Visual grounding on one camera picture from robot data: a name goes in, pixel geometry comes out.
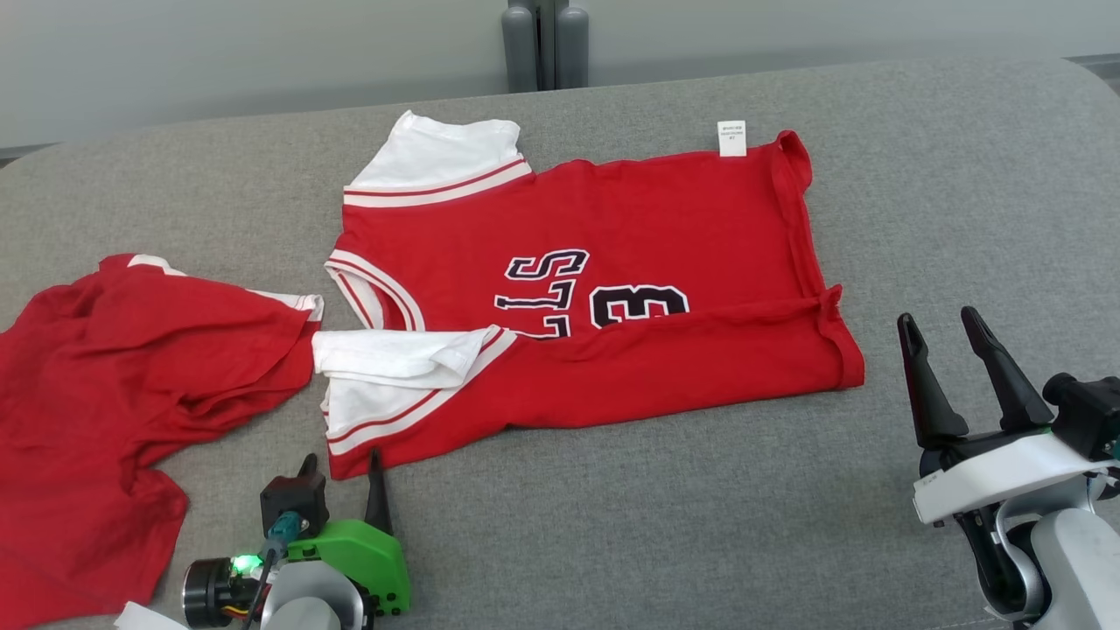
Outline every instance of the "red fabric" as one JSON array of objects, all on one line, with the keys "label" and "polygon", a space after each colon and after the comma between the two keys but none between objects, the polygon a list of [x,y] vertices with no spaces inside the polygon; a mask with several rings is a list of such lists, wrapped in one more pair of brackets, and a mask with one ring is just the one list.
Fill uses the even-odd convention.
[{"label": "red fabric", "polygon": [[130,260],[0,333],[0,628],[147,603],[187,508],[149,466],[310,379],[307,311]]},{"label": "red fabric", "polygon": [[[813,250],[804,203],[811,182],[808,152],[785,131],[740,158],[577,160],[439,203],[344,205],[336,249],[364,260],[333,263],[356,271],[351,282],[376,280],[367,282],[375,304],[344,289],[360,305],[380,304],[386,327],[419,319],[396,306],[404,300],[390,277],[427,330],[497,324],[541,335],[550,332],[547,318],[564,315],[569,335],[519,339],[392,435],[356,448],[333,441],[332,475],[364,473],[373,446],[396,465],[507,426],[584,427],[862,385],[840,287],[824,286]],[[579,270],[566,267],[568,258],[540,278],[511,278],[511,269],[541,269],[547,252],[571,250],[587,254]],[[519,258],[525,262],[512,265]],[[567,307],[501,306],[503,296],[556,297],[553,282],[569,280]],[[641,286],[674,289],[687,312],[666,313],[670,305],[654,300],[628,314],[613,304],[613,322],[597,321],[598,289]]]}]

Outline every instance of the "green plastic part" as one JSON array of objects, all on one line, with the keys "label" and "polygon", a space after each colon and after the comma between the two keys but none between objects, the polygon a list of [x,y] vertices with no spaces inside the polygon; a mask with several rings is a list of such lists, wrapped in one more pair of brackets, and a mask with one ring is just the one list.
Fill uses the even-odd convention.
[{"label": "green plastic part", "polygon": [[412,604],[412,587],[401,544],[364,520],[332,520],[315,538],[288,545],[288,562],[323,560],[377,595],[383,614],[400,614]]}]

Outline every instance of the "red stripe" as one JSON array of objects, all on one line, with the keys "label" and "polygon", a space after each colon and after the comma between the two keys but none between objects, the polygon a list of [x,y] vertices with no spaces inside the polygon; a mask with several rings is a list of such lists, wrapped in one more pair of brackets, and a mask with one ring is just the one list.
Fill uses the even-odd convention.
[{"label": "red stripe", "polygon": [[[335,265],[345,265],[346,267],[349,267],[351,269],[354,269],[355,271],[360,271],[360,272],[362,272],[364,275],[367,275],[367,276],[371,276],[371,277],[376,277],[376,276],[373,276],[372,274],[370,274],[368,271],[366,271],[365,269],[362,269],[357,265],[354,265],[353,262],[348,262],[346,260],[339,260],[337,258],[328,258],[327,262],[334,262]],[[393,290],[392,287],[389,286],[389,282],[383,282],[383,284],[385,285],[384,287],[377,287],[377,288],[380,288],[381,290],[388,293],[390,296],[393,297],[393,300],[396,303],[398,307],[400,307],[400,309],[401,309],[401,315],[404,316],[404,327],[407,330],[410,330],[410,331],[416,330],[416,317],[413,317],[412,313],[409,312],[408,304],[404,302],[404,299],[396,291]]]},{"label": "red stripe", "polygon": [[410,191],[410,192],[407,192],[407,193],[389,193],[389,192],[382,193],[382,192],[375,192],[375,191],[345,191],[344,193],[347,194],[347,195],[362,195],[362,196],[366,196],[366,197],[409,197],[409,196],[413,196],[413,195],[430,195],[430,194],[433,194],[433,193],[442,193],[445,191],[454,191],[455,188],[461,188],[463,186],[466,186],[468,184],[474,184],[475,182],[482,182],[483,179],[486,179],[487,177],[493,177],[493,176],[497,175],[498,173],[502,173],[503,170],[507,170],[510,168],[513,168],[514,166],[517,166],[519,164],[524,164],[524,163],[525,163],[524,158],[519,159],[516,161],[511,161],[510,164],[507,164],[505,166],[501,166],[501,167],[498,167],[498,168],[496,168],[496,169],[494,169],[494,170],[492,170],[492,172],[489,172],[489,173],[487,173],[485,175],[479,175],[478,177],[475,177],[473,179],[467,179],[466,182],[459,182],[458,184],[451,184],[449,186],[444,186],[442,188],[430,188],[430,189],[427,189],[427,191]]},{"label": "red stripe", "polygon": [[[498,333],[498,334],[494,335],[494,339],[492,339],[488,342],[484,343],[483,346],[480,349],[478,349],[478,354],[482,354],[483,351],[485,351],[487,348],[489,348],[491,345],[493,345],[494,342],[497,341],[498,337],[501,337],[501,336],[502,336],[502,333]],[[362,424],[354,425],[346,433],[339,435],[338,437],[329,437],[329,438],[327,438],[327,443],[334,444],[336,442],[342,442],[343,439],[346,439],[347,437],[354,435],[355,432],[361,430],[361,429],[363,429],[365,427],[368,427],[368,426],[393,424],[396,420],[399,420],[399,419],[403,418],[404,416],[408,416],[409,414],[411,414],[412,411],[414,411],[418,407],[420,407],[421,405],[423,405],[424,402],[427,402],[428,400],[430,400],[432,396],[436,396],[439,392],[440,392],[439,389],[433,389],[430,392],[428,392],[428,396],[424,396],[423,398],[421,398],[419,402],[417,402],[416,405],[413,405],[413,406],[409,407],[408,409],[401,411],[400,414],[396,414],[392,418],[389,418],[388,420],[366,420],[366,421],[364,421]]]},{"label": "red stripe", "polygon": [[362,313],[362,316],[365,317],[365,323],[371,328],[375,328],[376,326],[373,325],[373,317],[370,317],[370,314],[365,312],[365,305],[362,304],[362,298],[360,298],[357,293],[354,291],[354,287],[349,286],[349,282],[346,280],[346,276],[339,274],[338,279],[343,281],[343,285],[346,287],[346,291],[354,298],[354,304],[357,305],[357,309]]}]

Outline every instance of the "green led light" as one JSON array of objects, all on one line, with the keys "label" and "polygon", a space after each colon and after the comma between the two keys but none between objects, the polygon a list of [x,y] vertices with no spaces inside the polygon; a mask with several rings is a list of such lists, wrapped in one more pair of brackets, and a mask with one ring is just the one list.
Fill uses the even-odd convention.
[{"label": "green led light", "polygon": [[250,571],[253,571],[254,568],[264,564],[264,562],[261,560],[259,556],[253,556],[253,555],[237,556],[235,558],[232,558],[232,562],[233,562],[233,569],[242,575],[245,575]]}]

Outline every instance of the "gray wall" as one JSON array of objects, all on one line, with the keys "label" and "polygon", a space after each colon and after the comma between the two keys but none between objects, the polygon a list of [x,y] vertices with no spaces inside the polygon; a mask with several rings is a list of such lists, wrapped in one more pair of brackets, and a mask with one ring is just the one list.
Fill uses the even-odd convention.
[{"label": "gray wall", "polygon": [[[591,82],[1120,52],[1116,0],[576,0]],[[0,0],[0,147],[504,90],[505,0]]]}]

